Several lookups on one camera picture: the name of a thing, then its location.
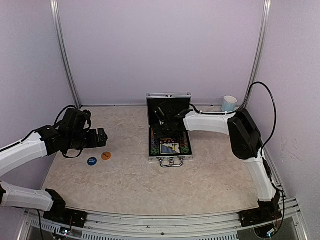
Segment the aluminium poker case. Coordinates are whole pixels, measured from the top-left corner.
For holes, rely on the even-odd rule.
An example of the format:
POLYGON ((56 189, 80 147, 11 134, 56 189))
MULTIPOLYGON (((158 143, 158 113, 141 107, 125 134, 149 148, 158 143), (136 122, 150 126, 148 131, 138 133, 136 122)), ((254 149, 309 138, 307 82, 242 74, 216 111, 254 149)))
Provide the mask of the aluminium poker case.
POLYGON ((162 168, 179 168, 193 159, 189 133, 183 117, 189 113, 191 94, 148 93, 148 160, 162 168))

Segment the green chip group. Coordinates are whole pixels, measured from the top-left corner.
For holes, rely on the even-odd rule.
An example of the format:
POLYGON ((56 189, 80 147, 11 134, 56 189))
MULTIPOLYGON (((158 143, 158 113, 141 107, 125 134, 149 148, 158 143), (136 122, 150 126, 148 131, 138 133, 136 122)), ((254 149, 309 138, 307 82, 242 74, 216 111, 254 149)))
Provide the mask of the green chip group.
POLYGON ((181 147, 181 153, 182 154, 189 154, 190 153, 190 148, 188 146, 182 146, 181 147))

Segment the green chip stack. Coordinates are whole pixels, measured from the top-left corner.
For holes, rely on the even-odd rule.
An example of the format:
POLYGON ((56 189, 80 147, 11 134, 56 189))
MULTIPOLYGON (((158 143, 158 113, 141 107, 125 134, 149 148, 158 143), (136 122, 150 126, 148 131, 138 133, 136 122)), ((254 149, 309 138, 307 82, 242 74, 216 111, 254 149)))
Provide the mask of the green chip stack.
POLYGON ((158 146, 152 146, 150 148, 150 154, 151 155, 159 155, 160 154, 160 149, 158 146))

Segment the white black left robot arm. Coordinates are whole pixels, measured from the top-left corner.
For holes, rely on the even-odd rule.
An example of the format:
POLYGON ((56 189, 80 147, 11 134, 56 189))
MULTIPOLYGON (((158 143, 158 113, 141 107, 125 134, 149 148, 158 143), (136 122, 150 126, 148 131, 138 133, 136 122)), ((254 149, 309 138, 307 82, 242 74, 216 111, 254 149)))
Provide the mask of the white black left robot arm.
MULTIPOLYGON (((58 114, 53 125, 32 130, 23 139, 2 148, 1 176, 58 152, 68 159, 69 150, 81 154, 84 149, 105 147, 108 136, 103 128, 92 128, 91 116, 90 111, 69 105, 58 114)), ((85 211, 67 208, 65 200, 53 189, 35 190, 4 181, 0 183, 0 205, 42 211, 46 220, 78 228, 84 227, 88 215, 85 211)))

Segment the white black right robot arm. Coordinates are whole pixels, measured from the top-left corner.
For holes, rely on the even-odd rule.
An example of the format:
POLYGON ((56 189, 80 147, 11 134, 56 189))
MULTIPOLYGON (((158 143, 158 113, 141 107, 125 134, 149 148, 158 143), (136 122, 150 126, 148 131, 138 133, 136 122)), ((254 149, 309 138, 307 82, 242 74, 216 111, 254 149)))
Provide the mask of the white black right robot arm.
POLYGON ((242 227, 284 220, 285 211, 279 206, 284 195, 273 182, 261 133, 245 108, 224 113, 204 112, 189 102, 172 99, 148 105, 148 117, 156 138, 192 131, 228 135, 232 153, 244 162, 257 189, 258 207, 239 213, 242 227))

